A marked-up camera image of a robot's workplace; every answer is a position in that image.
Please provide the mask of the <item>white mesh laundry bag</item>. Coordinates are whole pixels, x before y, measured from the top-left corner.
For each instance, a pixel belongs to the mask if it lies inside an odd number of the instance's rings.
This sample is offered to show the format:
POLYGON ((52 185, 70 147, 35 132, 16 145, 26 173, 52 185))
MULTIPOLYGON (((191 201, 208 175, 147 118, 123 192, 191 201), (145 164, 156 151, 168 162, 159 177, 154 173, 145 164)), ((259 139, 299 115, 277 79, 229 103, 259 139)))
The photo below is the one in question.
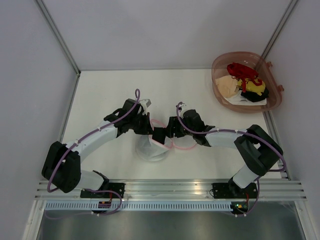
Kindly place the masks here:
POLYGON ((194 149, 197 143, 191 136, 181 138, 165 137, 164 143, 152 138, 152 135, 141 135, 136 141, 135 151, 137 155, 147 162, 158 162, 165 159, 171 150, 187 151, 194 149))

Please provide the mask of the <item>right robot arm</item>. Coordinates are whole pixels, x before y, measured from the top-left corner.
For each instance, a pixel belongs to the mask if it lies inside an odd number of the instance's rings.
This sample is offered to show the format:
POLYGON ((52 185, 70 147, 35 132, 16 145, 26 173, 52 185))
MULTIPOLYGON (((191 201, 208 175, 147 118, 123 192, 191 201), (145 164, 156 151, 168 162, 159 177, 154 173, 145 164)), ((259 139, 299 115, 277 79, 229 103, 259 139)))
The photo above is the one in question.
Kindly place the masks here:
POLYGON ((273 171, 273 166, 285 162, 281 147, 257 124, 245 130, 219 129, 206 125, 194 110, 178 109, 165 128, 168 138, 191 136, 196 144, 206 147, 236 149, 244 166, 228 182, 213 183, 215 199, 256 198, 258 180, 273 171))

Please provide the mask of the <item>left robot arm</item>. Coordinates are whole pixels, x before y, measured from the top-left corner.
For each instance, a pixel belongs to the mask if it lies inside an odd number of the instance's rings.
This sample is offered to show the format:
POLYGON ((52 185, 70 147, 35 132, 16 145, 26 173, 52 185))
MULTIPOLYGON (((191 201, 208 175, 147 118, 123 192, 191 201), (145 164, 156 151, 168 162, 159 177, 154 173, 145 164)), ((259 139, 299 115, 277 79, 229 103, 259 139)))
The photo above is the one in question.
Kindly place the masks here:
POLYGON ((102 173, 83 170, 82 162, 102 145, 115 140, 129 130, 137 135, 151 135, 148 107, 150 99, 127 99, 121 108, 80 139, 68 143, 54 142, 48 151, 41 174, 48 180, 49 193, 60 190, 69 193, 76 188, 92 192, 98 198, 109 193, 110 180, 102 173))

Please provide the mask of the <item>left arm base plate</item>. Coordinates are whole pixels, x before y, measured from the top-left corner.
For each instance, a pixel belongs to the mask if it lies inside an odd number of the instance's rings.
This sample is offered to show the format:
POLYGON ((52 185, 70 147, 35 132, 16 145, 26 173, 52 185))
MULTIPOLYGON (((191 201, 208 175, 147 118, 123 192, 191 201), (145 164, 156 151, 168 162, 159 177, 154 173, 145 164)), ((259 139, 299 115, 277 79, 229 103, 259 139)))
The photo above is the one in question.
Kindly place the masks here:
POLYGON ((103 185, 98 190, 83 189, 80 193, 82 199, 100 199, 97 203, 97 209, 103 210, 119 210, 123 205, 125 193, 125 183, 111 182, 103 185))

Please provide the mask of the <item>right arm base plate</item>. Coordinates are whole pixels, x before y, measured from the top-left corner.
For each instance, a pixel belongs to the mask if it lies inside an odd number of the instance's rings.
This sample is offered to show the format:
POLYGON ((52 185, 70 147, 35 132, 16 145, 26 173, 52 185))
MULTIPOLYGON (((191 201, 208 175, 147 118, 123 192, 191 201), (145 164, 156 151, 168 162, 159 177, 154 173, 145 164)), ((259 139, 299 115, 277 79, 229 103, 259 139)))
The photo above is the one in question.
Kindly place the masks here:
POLYGON ((247 217, 256 206, 260 197, 260 182, 251 182, 247 187, 240 188, 233 183, 216 182, 212 183, 209 194, 214 199, 243 200, 243 202, 234 202, 231 204, 230 212, 237 217, 247 217))

